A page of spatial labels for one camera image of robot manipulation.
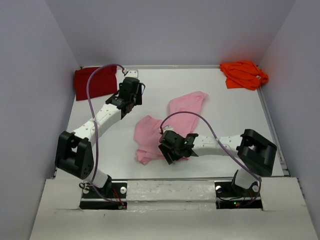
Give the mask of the pink t shirt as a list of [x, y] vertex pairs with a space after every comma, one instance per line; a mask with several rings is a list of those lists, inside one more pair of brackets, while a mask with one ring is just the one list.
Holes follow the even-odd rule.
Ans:
[[183, 137], [192, 133], [198, 124], [198, 117], [188, 112], [199, 114], [207, 97], [207, 93], [196, 91], [172, 99], [167, 106], [168, 113], [171, 115], [178, 112], [178, 114], [171, 116], [165, 123], [150, 115], [138, 121], [133, 137], [139, 145], [135, 159], [143, 165], [152, 160], [163, 160], [164, 157], [158, 147], [161, 138], [160, 126], [171, 126]]

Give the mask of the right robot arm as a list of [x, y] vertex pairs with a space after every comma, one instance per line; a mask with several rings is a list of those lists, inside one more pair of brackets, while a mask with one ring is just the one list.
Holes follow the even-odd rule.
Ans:
[[235, 196], [242, 196], [261, 177], [272, 176], [277, 153], [277, 146], [253, 129], [245, 129], [244, 133], [234, 136], [189, 133], [183, 137], [169, 128], [162, 133], [158, 148], [169, 165], [189, 157], [231, 157], [240, 164], [230, 183]]

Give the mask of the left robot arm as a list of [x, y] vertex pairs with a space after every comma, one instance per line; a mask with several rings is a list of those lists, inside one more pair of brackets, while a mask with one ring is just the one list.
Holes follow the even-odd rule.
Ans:
[[55, 166], [91, 183], [94, 193], [101, 198], [110, 194], [110, 176], [98, 169], [93, 147], [98, 146], [99, 137], [113, 124], [142, 104], [143, 86], [138, 80], [138, 72], [130, 71], [119, 84], [119, 90], [105, 101], [95, 117], [74, 131], [64, 131], [59, 135]]

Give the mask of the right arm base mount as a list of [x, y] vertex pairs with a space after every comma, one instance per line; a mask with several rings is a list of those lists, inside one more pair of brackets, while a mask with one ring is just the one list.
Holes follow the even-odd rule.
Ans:
[[259, 181], [253, 178], [249, 188], [236, 185], [236, 174], [229, 181], [215, 181], [215, 205], [224, 209], [262, 209]]

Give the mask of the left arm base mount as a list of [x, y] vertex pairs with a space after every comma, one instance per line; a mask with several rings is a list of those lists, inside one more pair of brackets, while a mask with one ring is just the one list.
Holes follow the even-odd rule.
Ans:
[[126, 210], [127, 181], [112, 181], [106, 190], [97, 188], [98, 193], [88, 182], [80, 182], [82, 190], [79, 208], [82, 210]]

